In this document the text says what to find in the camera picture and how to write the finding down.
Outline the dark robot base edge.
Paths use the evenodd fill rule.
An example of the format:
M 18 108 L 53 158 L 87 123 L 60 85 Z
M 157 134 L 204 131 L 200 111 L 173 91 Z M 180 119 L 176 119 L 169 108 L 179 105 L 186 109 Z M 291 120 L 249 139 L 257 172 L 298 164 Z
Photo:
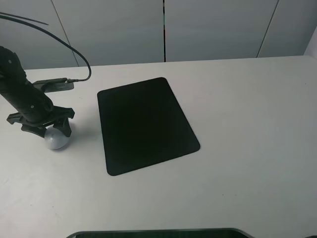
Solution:
M 68 238 L 251 238 L 234 228 L 76 232 Z

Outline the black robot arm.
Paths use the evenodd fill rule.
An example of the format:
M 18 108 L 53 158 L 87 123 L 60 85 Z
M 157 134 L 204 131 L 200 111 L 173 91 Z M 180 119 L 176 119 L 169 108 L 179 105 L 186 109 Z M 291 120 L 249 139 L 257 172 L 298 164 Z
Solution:
M 52 125 L 64 136 L 70 137 L 69 119 L 74 118 L 74 110 L 55 106 L 45 93 L 71 89 L 73 83 L 68 83 L 67 78 L 31 83 L 17 54 L 0 48 L 0 94 L 17 110 L 7 117 L 7 121 L 22 124 L 22 131 L 43 138 L 47 127 Z

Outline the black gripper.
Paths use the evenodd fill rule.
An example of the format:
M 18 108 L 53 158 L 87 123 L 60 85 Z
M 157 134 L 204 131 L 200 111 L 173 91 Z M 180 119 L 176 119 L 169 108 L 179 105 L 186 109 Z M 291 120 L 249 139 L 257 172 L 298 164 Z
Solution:
M 44 107 L 36 108 L 31 106 L 19 106 L 16 108 L 17 113 L 10 114 L 7 121 L 10 124 L 22 124 L 21 130 L 45 137 L 46 126 L 53 125 L 53 128 L 59 130 L 64 136 L 70 137 L 72 130 L 69 124 L 69 118 L 73 119 L 75 112 L 72 108 L 63 108 L 53 106 L 51 111 Z

